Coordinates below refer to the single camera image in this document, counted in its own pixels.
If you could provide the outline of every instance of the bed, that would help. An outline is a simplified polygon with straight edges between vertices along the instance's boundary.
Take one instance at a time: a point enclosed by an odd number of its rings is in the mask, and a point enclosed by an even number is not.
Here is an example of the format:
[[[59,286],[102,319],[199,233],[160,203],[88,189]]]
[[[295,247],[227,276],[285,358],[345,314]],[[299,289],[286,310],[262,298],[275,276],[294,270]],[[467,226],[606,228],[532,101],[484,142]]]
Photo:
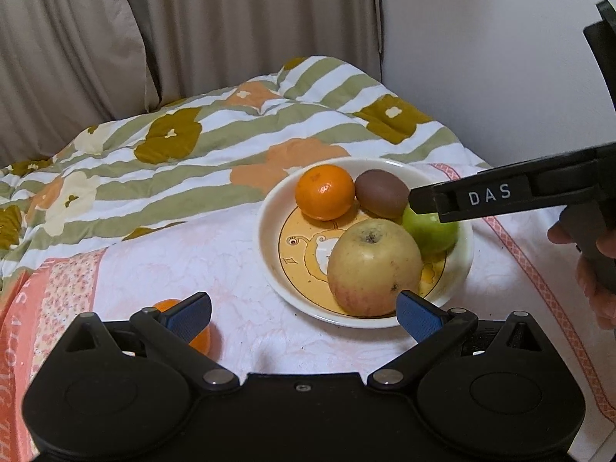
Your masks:
[[[289,173],[338,156],[386,157],[442,180],[488,165],[441,123],[332,57],[297,58],[236,87],[93,126],[49,160],[0,177],[0,445],[36,453],[20,401],[82,311],[126,319],[206,291],[211,357],[248,372],[367,373],[415,342],[298,313],[268,287],[253,250],[259,204]],[[571,449],[597,452],[616,421],[616,346],[576,289],[574,247],[546,237],[553,211],[473,222],[475,258],[449,306],[483,318],[524,309],[557,347],[586,398]]]

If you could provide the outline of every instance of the beige curtain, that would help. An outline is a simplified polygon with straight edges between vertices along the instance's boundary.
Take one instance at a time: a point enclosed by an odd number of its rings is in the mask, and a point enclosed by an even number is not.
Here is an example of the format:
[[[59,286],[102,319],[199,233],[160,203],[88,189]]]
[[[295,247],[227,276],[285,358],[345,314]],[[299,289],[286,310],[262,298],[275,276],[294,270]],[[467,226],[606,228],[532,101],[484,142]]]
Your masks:
[[[127,0],[0,0],[0,166],[157,104]]]
[[[330,55],[380,79],[375,0],[129,0],[162,103]]]

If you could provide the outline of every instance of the kiwi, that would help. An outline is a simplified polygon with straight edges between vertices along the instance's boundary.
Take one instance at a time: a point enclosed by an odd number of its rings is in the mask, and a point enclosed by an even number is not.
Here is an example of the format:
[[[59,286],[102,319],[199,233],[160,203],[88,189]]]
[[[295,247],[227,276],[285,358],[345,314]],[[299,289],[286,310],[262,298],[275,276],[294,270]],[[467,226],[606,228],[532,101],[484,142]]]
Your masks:
[[[355,197],[375,216],[397,219],[408,203],[408,187],[385,170],[367,170],[355,179]]]

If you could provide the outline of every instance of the white wall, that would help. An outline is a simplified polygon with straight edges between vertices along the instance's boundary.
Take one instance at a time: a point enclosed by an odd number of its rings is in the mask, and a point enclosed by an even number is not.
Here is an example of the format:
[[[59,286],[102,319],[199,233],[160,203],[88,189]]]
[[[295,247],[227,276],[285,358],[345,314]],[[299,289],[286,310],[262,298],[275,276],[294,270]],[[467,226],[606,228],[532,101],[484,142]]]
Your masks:
[[[492,164],[616,140],[598,1],[383,0],[383,81]]]

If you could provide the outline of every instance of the tangerine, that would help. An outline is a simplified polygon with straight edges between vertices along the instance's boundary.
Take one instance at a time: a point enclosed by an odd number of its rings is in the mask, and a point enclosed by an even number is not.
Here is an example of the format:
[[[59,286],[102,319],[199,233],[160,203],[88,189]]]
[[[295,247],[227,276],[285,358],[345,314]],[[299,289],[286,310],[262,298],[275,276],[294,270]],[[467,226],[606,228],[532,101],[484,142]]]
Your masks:
[[[165,301],[156,302],[154,307],[161,311],[161,313],[171,309],[178,302],[181,302],[179,299],[166,299]],[[197,335],[192,341],[190,341],[190,347],[198,350],[201,354],[208,355],[209,346],[211,344],[209,325],[202,330],[199,335]]]
[[[308,217],[334,220],[353,206],[355,184],[349,173],[336,165],[319,165],[306,171],[295,188],[295,202]]]

